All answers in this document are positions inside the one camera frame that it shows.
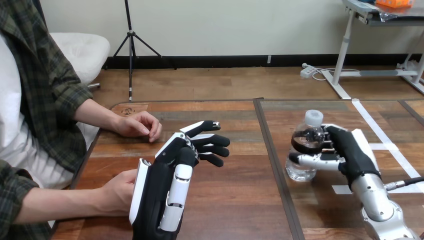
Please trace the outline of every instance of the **white chair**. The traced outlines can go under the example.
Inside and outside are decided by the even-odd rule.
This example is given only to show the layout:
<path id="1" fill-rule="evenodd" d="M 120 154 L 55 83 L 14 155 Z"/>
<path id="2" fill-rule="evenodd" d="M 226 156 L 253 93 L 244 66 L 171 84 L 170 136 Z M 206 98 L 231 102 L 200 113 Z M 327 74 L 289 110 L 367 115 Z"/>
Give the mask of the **white chair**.
<path id="1" fill-rule="evenodd" d="M 91 83 L 100 73 L 108 58 L 111 45 L 99 35 L 74 32 L 51 32 L 62 53 L 72 64 L 78 77 L 88 88 L 99 88 L 100 83 Z"/>

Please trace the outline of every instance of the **tripod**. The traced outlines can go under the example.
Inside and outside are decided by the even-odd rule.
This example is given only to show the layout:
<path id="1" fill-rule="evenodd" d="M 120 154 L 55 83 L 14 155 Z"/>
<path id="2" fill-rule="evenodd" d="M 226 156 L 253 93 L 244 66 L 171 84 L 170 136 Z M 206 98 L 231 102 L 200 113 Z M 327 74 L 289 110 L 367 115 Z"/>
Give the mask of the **tripod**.
<path id="1" fill-rule="evenodd" d="M 148 47 L 152 52 L 154 52 L 158 57 L 162 58 L 162 55 L 160 55 L 157 51 L 155 51 L 151 46 L 149 46 L 143 39 L 141 39 L 139 36 L 137 36 L 136 32 L 133 31 L 133 28 L 131 27 L 131 18 L 130 18 L 130 8 L 128 7 L 128 0 L 125 1 L 125 10 L 126 10 L 126 20 L 128 21 L 128 32 L 126 33 L 125 39 L 122 41 L 121 45 L 119 46 L 118 50 L 115 52 L 113 57 L 116 57 L 119 51 L 121 50 L 122 46 L 125 44 L 125 42 L 129 39 L 129 101 L 131 102 L 133 100 L 132 97 L 132 85 L 133 85 L 133 64 L 135 62 L 135 59 L 137 57 L 136 55 L 136 48 L 134 46 L 134 37 L 140 40 L 146 47 Z M 164 58 L 166 63 L 169 66 L 172 66 L 173 69 L 177 70 L 174 64 L 170 63 L 166 58 Z"/>

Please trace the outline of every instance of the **wooden floor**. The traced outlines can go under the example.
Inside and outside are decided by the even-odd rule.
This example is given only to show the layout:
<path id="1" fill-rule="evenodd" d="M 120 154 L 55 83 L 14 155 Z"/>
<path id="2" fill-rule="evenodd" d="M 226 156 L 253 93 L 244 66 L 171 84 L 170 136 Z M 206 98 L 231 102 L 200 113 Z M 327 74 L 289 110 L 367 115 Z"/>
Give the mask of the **wooden floor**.
<path id="1" fill-rule="evenodd" d="M 359 70 L 388 67 L 354 67 Z M 136 69 L 133 101 L 211 99 L 339 99 L 326 81 L 302 79 L 301 67 Z M 94 99 L 110 108 L 128 101 L 129 71 L 102 70 Z M 343 78 L 341 85 L 361 100 L 424 99 L 400 77 Z"/>

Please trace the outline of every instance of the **bottle label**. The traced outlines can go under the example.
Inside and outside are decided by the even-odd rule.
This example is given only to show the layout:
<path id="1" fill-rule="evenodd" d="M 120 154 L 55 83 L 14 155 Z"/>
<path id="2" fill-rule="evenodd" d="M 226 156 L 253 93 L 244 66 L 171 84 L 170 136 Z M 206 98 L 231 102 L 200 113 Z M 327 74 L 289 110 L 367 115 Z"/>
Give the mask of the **bottle label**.
<path id="1" fill-rule="evenodd" d="M 320 147 L 306 147 L 298 143 L 293 137 L 291 138 L 291 145 L 299 153 L 308 154 L 308 155 L 320 154 L 321 151 L 323 150 L 322 145 Z"/>

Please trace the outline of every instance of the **human hand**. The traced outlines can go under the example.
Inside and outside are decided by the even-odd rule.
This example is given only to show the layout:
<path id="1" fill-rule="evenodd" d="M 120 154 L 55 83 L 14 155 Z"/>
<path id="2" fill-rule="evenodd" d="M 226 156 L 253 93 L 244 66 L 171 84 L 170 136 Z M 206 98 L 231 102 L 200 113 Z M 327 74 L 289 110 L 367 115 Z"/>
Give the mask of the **human hand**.
<path id="1" fill-rule="evenodd" d="M 116 132 L 124 137 L 147 136 L 149 142 L 154 142 L 162 132 L 162 124 L 156 117 L 146 111 L 122 117 L 116 127 Z"/>
<path id="2" fill-rule="evenodd" d="M 99 208 L 105 216 L 128 216 L 133 200 L 134 183 L 137 169 L 123 171 L 104 186 L 100 191 Z"/>

